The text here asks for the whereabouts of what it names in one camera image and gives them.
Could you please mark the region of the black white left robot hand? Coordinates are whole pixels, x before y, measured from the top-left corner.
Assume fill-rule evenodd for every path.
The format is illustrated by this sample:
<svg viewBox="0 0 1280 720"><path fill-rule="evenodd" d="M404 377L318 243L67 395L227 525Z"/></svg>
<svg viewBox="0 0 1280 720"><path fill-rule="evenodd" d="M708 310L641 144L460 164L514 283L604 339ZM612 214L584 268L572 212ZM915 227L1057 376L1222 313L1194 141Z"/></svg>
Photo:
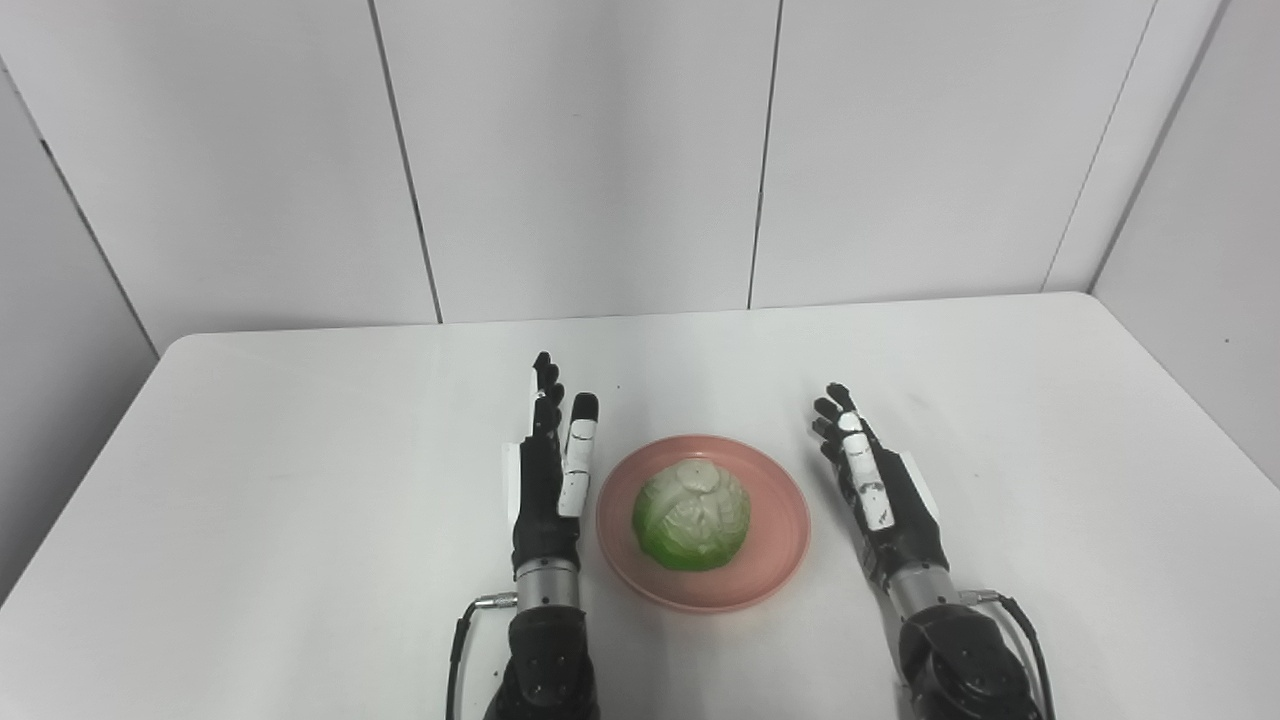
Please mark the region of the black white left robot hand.
<svg viewBox="0 0 1280 720"><path fill-rule="evenodd" d="M591 464L599 400L589 392L573 397L567 432L562 402L561 369L548 351L538 355L531 370L530 429L504 448L504 471L512 521L513 575L530 565L567 562L581 568L579 538L581 516L591 484Z"/></svg>

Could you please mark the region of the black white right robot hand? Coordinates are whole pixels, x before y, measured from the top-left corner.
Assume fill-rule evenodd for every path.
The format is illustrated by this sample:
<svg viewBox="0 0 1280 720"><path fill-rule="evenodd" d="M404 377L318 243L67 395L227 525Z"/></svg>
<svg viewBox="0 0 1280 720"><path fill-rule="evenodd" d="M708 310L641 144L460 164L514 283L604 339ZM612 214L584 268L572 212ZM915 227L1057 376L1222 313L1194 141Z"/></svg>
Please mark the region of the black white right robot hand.
<svg viewBox="0 0 1280 720"><path fill-rule="evenodd" d="M908 457L884 447L849 388L829 383L812 429L861 537L861 564L882 589L904 570L948 570L940 525Z"/></svg>

